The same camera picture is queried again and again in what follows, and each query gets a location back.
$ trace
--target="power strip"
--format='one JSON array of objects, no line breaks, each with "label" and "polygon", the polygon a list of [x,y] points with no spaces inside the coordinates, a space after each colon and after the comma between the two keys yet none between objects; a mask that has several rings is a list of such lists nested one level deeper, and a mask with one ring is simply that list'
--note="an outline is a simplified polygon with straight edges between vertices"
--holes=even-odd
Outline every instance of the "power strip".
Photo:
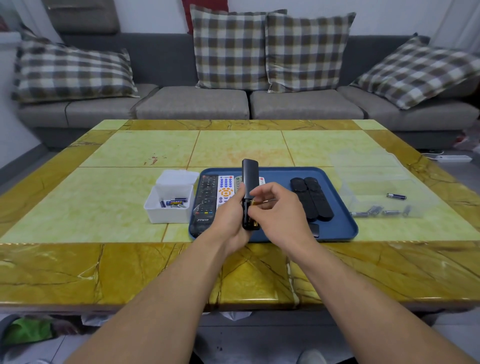
[{"label": "power strip", "polygon": [[472,160],[469,156],[437,156],[435,160],[439,163],[468,163]]}]

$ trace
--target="white plastic box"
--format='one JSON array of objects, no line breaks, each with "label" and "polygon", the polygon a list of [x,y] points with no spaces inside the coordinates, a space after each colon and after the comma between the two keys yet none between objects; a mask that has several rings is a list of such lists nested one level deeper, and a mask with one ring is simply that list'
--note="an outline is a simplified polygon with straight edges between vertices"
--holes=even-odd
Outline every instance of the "white plastic box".
[{"label": "white plastic box", "polygon": [[[166,170],[156,181],[144,209],[152,224],[188,223],[193,209],[193,184],[199,173],[186,170]],[[162,207],[160,201],[187,198],[182,207]]]},{"label": "white plastic box", "polygon": [[[439,203],[437,195],[384,149],[365,154],[346,150],[330,155],[330,159],[342,180],[338,194],[350,212],[367,212],[373,206],[382,206],[383,211],[402,213],[379,213],[376,218],[418,218]],[[387,194],[400,194],[407,199],[394,199]],[[407,206],[410,211],[405,216]]]}]

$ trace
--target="sofa backrest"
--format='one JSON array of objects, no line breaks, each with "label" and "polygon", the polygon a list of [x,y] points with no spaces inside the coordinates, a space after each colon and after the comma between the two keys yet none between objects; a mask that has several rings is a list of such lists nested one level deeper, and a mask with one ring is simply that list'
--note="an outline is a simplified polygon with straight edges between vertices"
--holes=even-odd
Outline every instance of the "sofa backrest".
[{"label": "sofa backrest", "polygon": [[[67,45],[81,49],[128,50],[137,83],[194,86],[197,81],[193,37],[189,34],[118,33],[115,35],[63,35]],[[350,36],[343,54],[339,86],[350,84],[411,36]],[[421,37],[429,43],[430,38]],[[463,97],[473,93],[478,79],[445,90],[440,96]]]}]

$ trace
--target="foot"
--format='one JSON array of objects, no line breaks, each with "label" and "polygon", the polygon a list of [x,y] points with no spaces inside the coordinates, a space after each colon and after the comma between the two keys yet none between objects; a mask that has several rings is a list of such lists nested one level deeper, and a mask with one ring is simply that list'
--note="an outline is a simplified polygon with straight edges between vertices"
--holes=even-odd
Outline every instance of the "foot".
[{"label": "foot", "polygon": [[297,364],[327,364],[327,361],[321,352],[316,349],[309,349],[300,354]]}]

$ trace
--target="blue battery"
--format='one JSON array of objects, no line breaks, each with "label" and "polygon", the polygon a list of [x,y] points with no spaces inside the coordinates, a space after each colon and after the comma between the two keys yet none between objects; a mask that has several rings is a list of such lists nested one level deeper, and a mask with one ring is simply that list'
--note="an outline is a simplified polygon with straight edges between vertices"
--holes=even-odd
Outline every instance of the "blue battery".
[{"label": "blue battery", "polygon": [[387,194],[387,197],[396,198],[398,200],[406,200],[407,199],[407,197],[403,196],[402,194]]}]

